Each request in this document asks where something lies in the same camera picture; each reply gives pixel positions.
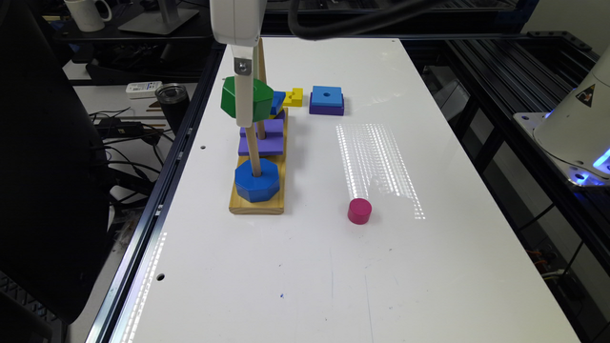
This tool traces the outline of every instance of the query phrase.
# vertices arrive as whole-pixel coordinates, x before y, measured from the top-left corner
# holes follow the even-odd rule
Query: green hexagon block
[[[260,80],[254,80],[254,116],[253,122],[269,119],[271,105],[274,102],[274,90]],[[220,108],[235,118],[235,77],[227,77],[222,87]]]

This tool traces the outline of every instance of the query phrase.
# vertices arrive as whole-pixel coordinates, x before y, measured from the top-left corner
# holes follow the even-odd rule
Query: wooden base
[[[286,142],[288,141],[288,109],[284,108],[286,117],[284,118],[284,154],[280,156],[264,157],[277,165],[279,171],[279,192],[269,201],[261,201],[251,203],[237,194],[235,182],[231,191],[231,202],[229,202],[229,211],[233,214],[282,214],[284,213],[284,185],[286,181]],[[237,166],[249,159],[248,156],[240,156],[237,160]]]

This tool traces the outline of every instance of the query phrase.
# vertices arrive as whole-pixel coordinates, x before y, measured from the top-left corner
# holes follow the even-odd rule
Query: stacked blocks
[[[265,120],[265,133],[265,139],[256,139],[256,142],[258,143],[258,155],[273,156],[284,154],[284,120]],[[241,128],[239,135],[239,150],[237,153],[240,156],[248,156],[248,140],[246,139],[246,130]]]
[[[271,118],[275,118],[282,110],[284,110],[282,104],[284,102],[284,98],[286,97],[286,93],[283,91],[274,91],[274,102],[271,105]]]
[[[286,91],[286,99],[284,99],[284,106],[303,106],[303,89],[293,89],[293,91]]]
[[[341,87],[314,86],[309,99],[309,114],[343,115],[345,100]]]
[[[274,90],[264,82],[254,80],[253,122],[269,119],[269,111],[274,100]],[[235,78],[227,77],[222,87],[220,108],[235,118]]]
[[[252,164],[248,160],[235,170],[237,194],[251,203],[268,201],[279,191],[277,165],[261,158],[260,169],[260,176],[252,176]]]

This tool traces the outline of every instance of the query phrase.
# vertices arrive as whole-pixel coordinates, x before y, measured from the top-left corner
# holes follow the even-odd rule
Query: purple square block
[[[284,154],[284,120],[268,119],[265,120],[265,132],[267,137],[263,140],[256,138],[258,143],[259,156],[275,156]],[[239,132],[239,149],[237,154],[248,156],[248,140],[246,130]]]
[[[275,156],[284,154],[284,137],[267,137],[258,141],[259,156]],[[246,137],[239,138],[239,150],[237,154],[240,156],[248,156],[248,140]]]
[[[265,120],[265,133],[267,133],[268,137],[271,136],[284,136],[284,121],[277,119],[267,119]],[[239,129],[239,136],[246,136],[246,129]]]
[[[325,115],[343,115],[345,112],[345,99],[343,99],[343,94],[341,94],[341,107],[330,107],[330,106],[313,106],[312,105],[312,97],[314,95],[311,94],[309,97],[309,114],[325,114]]]

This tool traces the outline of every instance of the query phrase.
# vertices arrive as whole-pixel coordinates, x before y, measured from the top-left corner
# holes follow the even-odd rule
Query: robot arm
[[[235,117],[237,126],[253,124],[253,59],[260,37],[267,0],[212,0],[210,15],[213,36],[231,46],[235,73]]]

